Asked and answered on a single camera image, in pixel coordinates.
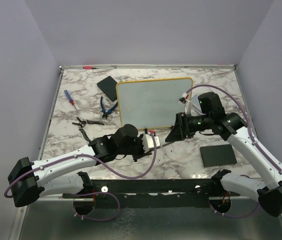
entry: black pad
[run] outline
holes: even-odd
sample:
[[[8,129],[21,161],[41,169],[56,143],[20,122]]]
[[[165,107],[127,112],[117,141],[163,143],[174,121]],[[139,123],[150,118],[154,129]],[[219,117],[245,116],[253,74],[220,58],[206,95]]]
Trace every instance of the black pad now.
[[[116,90],[117,82],[111,76],[108,76],[102,81],[99,81],[96,85],[99,87],[99,89],[102,90],[102,92],[105,93],[105,95],[112,102],[117,100],[117,90]]]
[[[230,144],[200,147],[205,168],[237,164],[235,153]]]

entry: screwdriver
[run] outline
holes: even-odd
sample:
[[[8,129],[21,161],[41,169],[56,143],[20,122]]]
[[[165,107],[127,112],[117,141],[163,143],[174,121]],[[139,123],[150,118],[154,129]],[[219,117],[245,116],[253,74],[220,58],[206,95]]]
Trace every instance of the screwdriver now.
[[[73,101],[72,97],[70,96],[70,93],[68,92],[68,90],[64,90],[64,93],[66,95],[66,98],[69,100],[69,102],[72,104],[72,106],[75,108],[75,110],[77,111],[77,113],[79,113],[78,109],[75,106],[75,102]]]

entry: screwdriver handle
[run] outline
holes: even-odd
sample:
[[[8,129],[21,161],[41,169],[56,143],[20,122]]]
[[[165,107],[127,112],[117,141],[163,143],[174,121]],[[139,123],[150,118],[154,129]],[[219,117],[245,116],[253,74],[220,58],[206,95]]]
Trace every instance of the screwdriver handle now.
[[[68,92],[68,90],[64,90],[64,93],[65,93],[65,95],[66,95],[66,98],[69,100],[69,102],[70,102],[72,105],[74,105],[75,103],[74,103],[72,97],[70,96],[70,93]]]

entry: yellow border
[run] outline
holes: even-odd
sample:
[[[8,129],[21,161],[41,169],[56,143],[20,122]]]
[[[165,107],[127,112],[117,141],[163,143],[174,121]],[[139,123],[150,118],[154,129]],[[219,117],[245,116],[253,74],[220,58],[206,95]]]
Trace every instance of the yellow border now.
[[[119,107],[121,127],[123,127],[123,123],[122,123],[122,117],[121,117],[121,108],[120,108],[120,101],[119,101],[118,85],[120,85],[120,84],[128,84],[128,83],[142,83],[142,82],[183,80],[183,79],[190,79],[192,81],[191,88],[193,87],[194,81],[193,81],[192,77],[189,77],[189,76],[186,76],[186,77],[176,77],[176,78],[146,79],[146,80],[135,80],[135,81],[121,81],[121,82],[118,82],[116,84],[116,86],[115,86],[115,91],[116,91],[116,96],[117,96],[117,104],[118,104],[118,107]],[[166,129],[166,128],[171,128],[171,126],[152,127],[151,129]]]

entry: marble table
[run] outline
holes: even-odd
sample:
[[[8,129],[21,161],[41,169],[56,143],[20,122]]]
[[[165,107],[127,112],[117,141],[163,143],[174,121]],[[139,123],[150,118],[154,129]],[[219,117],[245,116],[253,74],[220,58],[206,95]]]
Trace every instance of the marble table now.
[[[87,144],[77,126],[77,113],[67,100],[64,90],[68,90],[79,109],[79,117],[88,120],[104,121],[102,125],[86,125],[84,127],[90,139],[113,134],[119,127],[120,115],[116,109],[107,119],[102,119],[100,97],[105,94],[97,87],[97,82],[112,76],[119,81],[138,81],[146,79],[164,79],[191,77],[196,84],[211,84],[221,87],[234,95],[244,105],[243,97],[233,69],[228,68],[183,68],[183,69],[66,69],[64,70],[60,88],[57,94],[50,127],[46,136],[42,152],[42,159],[49,159]],[[210,91],[206,87],[197,88],[193,94]],[[217,92],[226,112],[237,112],[239,109],[223,93]],[[106,109],[113,103],[105,97]],[[169,129],[157,131],[160,141],[164,143]],[[157,157],[152,170],[143,179],[202,179],[210,178],[220,169],[229,169],[237,174],[245,174],[252,178],[260,177],[247,160],[236,150],[234,153],[237,164],[227,166],[203,167],[199,148],[203,146],[223,145],[225,142],[219,136],[204,136],[196,134],[194,138],[157,150]],[[108,165],[126,176],[137,176],[148,169],[152,156],[146,156],[134,162],[131,156],[122,160],[114,160]],[[91,179],[121,179],[102,165],[84,168]]]

